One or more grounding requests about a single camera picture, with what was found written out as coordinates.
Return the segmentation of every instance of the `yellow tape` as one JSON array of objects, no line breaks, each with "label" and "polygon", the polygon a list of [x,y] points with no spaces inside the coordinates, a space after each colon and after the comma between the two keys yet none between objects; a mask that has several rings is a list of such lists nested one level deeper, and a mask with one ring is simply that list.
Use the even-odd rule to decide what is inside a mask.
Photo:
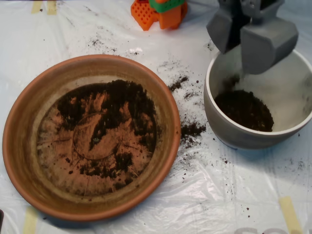
[{"label": "yellow tape", "polygon": [[38,13],[41,9],[42,1],[34,1],[31,14]]},{"label": "yellow tape", "polygon": [[279,204],[282,208],[289,234],[302,234],[303,232],[297,219],[291,197],[281,197],[279,199]]},{"label": "yellow tape", "polygon": [[57,1],[47,1],[48,15],[56,15],[57,14]]},{"label": "yellow tape", "polygon": [[23,234],[35,234],[38,213],[32,206],[27,207]]}]

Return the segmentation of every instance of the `white plastic sheet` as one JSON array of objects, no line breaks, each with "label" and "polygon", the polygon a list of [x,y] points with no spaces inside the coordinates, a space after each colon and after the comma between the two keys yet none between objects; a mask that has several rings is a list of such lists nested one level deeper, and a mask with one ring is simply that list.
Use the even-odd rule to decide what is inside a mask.
[{"label": "white plastic sheet", "polygon": [[[181,119],[207,127],[192,147],[181,144],[164,182],[133,210],[92,223],[39,213],[37,234],[285,233],[278,199],[288,195],[304,233],[312,229],[312,123],[300,135],[266,150],[224,146],[210,129],[203,104],[206,71],[217,52],[205,26],[218,4],[188,3],[189,12],[178,30],[160,30],[154,23],[143,32],[131,16],[131,0],[60,0],[56,16],[47,15],[46,2],[42,12],[31,14],[32,1],[0,1],[1,132],[15,99],[38,74],[69,58],[102,53],[138,61],[168,85],[189,76],[173,92]],[[296,23],[297,50],[310,62],[311,11],[311,0],[287,0],[279,11]],[[184,98],[187,93],[193,96]],[[11,184],[0,157],[0,209],[5,213],[1,234],[23,233],[29,206]]]}]

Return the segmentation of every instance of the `table surface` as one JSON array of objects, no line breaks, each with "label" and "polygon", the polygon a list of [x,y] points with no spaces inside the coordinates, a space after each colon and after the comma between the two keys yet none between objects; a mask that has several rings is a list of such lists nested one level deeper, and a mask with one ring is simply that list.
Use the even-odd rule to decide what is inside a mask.
[{"label": "table surface", "polygon": [[[154,23],[143,32],[130,13],[130,0],[57,1],[57,14],[31,14],[32,1],[0,1],[0,129],[25,86],[47,68],[69,58],[111,54],[133,59],[170,85],[189,80],[173,92],[181,119],[207,130],[181,143],[174,165],[159,188],[119,217],[73,223],[38,211],[19,195],[0,157],[2,234],[218,234],[287,232],[278,199],[292,198],[304,233],[312,229],[312,123],[285,142],[260,151],[224,146],[207,122],[203,85],[217,49],[206,24],[216,0],[189,0],[178,30]],[[312,1],[287,0],[279,15],[296,23],[297,50],[312,62]]]}]

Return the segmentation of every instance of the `white bowl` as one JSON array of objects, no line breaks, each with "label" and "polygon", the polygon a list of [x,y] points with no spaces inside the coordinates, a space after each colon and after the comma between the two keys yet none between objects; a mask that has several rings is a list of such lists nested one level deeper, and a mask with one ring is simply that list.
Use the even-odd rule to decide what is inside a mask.
[{"label": "white bowl", "polygon": [[[234,122],[214,98],[224,91],[224,81],[239,75],[234,90],[253,92],[272,114],[272,132],[255,131]],[[243,74],[241,48],[217,54],[206,75],[204,103],[207,119],[216,136],[232,148],[261,149],[273,146],[303,128],[312,118],[312,67],[293,51],[260,75]]]}]

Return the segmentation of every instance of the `orange lego piece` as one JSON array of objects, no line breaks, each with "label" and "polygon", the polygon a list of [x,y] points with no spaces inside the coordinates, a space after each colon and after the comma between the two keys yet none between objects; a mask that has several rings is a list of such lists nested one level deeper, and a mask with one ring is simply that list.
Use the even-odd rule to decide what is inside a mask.
[{"label": "orange lego piece", "polygon": [[131,15],[144,31],[149,30],[152,24],[157,21],[153,8],[146,0],[135,0],[131,6]]},{"label": "orange lego piece", "polygon": [[156,12],[149,5],[149,0],[135,0],[131,6],[131,15],[144,31],[148,31],[152,24],[159,21],[161,29],[177,29],[187,13],[187,3],[172,8],[163,13]]},{"label": "orange lego piece", "polygon": [[159,25],[161,29],[175,27],[181,23],[181,6],[159,13]]}]

